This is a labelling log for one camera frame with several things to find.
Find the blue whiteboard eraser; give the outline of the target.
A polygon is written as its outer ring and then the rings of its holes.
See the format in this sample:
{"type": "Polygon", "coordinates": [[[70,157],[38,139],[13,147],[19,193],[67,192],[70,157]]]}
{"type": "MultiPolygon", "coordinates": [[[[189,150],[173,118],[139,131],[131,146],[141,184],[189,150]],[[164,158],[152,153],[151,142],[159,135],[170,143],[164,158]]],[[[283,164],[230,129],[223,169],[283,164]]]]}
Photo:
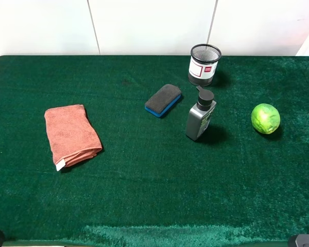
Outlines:
{"type": "Polygon", "coordinates": [[[160,118],[174,106],[181,96],[182,91],[177,86],[166,84],[146,101],[145,110],[160,118]]]}

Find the black mesh pen holder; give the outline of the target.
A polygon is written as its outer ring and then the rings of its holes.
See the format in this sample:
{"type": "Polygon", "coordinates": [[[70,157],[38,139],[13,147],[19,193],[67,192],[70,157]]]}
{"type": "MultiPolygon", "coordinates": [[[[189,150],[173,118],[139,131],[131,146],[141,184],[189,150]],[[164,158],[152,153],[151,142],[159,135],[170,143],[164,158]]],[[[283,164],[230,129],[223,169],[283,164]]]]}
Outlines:
{"type": "Polygon", "coordinates": [[[197,44],[191,49],[188,80],[196,86],[208,86],[212,83],[221,51],[210,44],[197,44]]]}

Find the green round fruit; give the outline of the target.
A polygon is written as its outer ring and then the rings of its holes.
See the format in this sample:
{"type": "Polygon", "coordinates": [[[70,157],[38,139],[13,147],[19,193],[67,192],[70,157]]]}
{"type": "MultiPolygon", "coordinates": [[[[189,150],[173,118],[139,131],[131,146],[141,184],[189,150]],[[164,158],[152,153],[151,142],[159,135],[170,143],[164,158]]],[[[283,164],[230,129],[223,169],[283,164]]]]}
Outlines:
{"type": "Polygon", "coordinates": [[[252,126],[262,134],[271,134],[280,126],[279,111],[272,105],[258,104],[251,112],[252,126]]]}

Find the grey pump bottle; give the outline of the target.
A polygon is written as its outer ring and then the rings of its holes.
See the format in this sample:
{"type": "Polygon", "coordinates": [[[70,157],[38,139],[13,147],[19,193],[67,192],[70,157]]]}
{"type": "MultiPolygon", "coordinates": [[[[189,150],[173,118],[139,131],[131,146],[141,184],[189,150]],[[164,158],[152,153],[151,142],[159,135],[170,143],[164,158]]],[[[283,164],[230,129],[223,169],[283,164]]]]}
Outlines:
{"type": "Polygon", "coordinates": [[[214,93],[201,86],[198,90],[198,100],[188,113],[185,135],[196,141],[208,128],[212,114],[216,107],[214,93]]]}

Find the green carpet table cover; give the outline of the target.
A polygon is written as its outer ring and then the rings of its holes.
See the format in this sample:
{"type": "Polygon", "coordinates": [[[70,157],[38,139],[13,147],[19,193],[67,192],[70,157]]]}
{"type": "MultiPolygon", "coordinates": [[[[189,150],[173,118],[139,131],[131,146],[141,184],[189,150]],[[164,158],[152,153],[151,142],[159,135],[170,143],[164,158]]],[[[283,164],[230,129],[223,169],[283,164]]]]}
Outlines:
{"type": "Polygon", "coordinates": [[[0,230],[8,240],[227,246],[309,234],[309,57],[223,57],[210,125],[185,136],[188,56],[1,56],[0,230]],[[172,84],[158,118],[145,103],[172,84]],[[280,126],[258,132],[252,110],[280,126]],[[103,151],[58,172],[44,113],[84,105],[103,151]]]}

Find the folded orange towel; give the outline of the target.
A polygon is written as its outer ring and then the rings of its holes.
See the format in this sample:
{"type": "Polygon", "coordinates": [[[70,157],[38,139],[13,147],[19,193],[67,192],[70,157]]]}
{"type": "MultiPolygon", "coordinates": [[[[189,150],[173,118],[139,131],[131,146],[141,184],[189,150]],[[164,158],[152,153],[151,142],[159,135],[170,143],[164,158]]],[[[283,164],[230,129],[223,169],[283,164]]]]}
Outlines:
{"type": "Polygon", "coordinates": [[[45,111],[44,118],[57,171],[93,158],[102,150],[84,105],[51,108],[45,111]]]}

